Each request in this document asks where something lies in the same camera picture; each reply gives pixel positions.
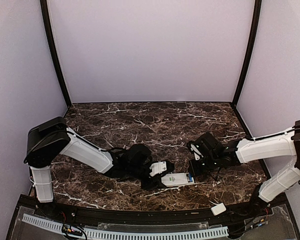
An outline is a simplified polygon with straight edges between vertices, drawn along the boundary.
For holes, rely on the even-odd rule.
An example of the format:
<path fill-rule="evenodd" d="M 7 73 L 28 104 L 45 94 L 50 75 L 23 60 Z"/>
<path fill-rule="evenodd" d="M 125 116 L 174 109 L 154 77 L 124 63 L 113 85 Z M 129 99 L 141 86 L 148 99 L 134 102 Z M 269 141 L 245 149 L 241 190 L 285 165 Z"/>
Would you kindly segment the blue battery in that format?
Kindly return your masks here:
<path fill-rule="evenodd" d="M 186 174 L 186 178 L 187 178 L 187 182 L 188 182 L 188 183 L 192 183 L 192 182 L 194 181 L 194 179 L 193 179 L 193 177 L 191 176 L 190 173 L 187 173 L 187 174 Z"/>

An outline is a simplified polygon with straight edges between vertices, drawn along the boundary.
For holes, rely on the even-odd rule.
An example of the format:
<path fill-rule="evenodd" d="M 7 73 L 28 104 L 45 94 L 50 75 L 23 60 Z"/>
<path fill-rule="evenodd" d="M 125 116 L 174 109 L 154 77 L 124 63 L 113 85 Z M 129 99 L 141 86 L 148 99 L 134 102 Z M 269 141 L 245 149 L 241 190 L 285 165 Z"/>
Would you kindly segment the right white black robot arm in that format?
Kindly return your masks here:
<path fill-rule="evenodd" d="M 245 205 L 243 216 L 256 217 L 279 194 L 295 184 L 300 184 L 300 120 L 284 131 L 251 138 L 219 142 L 206 132 L 195 141 L 187 143 L 194 155 L 189 161 L 189 172 L 193 177 L 206 176 L 214 170 L 240 166 L 261 159 L 290 156 L 290 162 L 267 181 L 255 187 Z"/>

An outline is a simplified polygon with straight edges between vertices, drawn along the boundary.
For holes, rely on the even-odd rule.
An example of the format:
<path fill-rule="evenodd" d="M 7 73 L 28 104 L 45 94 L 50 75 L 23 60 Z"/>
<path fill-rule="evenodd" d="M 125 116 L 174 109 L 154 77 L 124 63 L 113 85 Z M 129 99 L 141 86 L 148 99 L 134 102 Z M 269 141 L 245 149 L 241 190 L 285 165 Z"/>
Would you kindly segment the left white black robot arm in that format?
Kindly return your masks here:
<path fill-rule="evenodd" d="M 32 173 L 40 208 L 50 218 L 61 213 L 60 206 L 53 201 L 51 177 L 51 163 L 58 155 L 79 161 L 108 178 L 139 179 L 145 189 L 162 185 L 162 177 L 169 172 L 168 163 L 153 161 L 151 150 L 143 144 L 134 144 L 129 149 L 102 149 L 68 127 L 63 117 L 55 117 L 28 132 L 23 161 Z"/>

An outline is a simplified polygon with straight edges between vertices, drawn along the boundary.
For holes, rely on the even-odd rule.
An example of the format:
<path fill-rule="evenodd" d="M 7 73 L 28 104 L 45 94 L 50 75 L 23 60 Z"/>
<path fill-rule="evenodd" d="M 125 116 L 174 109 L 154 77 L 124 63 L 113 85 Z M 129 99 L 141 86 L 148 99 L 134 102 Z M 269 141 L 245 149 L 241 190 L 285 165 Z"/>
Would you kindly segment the white battery cover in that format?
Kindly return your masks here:
<path fill-rule="evenodd" d="M 224 213 L 227 210 L 227 208 L 224 205 L 224 203 L 218 203 L 218 204 L 214 205 L 213 207 L 211 207 L 210 210 L 214 216 L 217 216 L 217 215 Z"/>

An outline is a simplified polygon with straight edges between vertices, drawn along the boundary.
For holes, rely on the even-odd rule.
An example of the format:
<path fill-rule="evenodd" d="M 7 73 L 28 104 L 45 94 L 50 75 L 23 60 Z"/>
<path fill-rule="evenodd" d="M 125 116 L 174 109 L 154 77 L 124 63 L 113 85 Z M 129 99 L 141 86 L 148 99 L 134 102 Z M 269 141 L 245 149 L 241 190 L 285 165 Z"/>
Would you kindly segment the white remote control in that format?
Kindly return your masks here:
<path fill-rule="evenodd" d="M 161 178 L 161 181 L 168 188 L 195 184 L 194 178 L 193 178 L 193 182 L 187 181 L 186 174 L 188 173 L 169 173 L 163 176 Z"/>

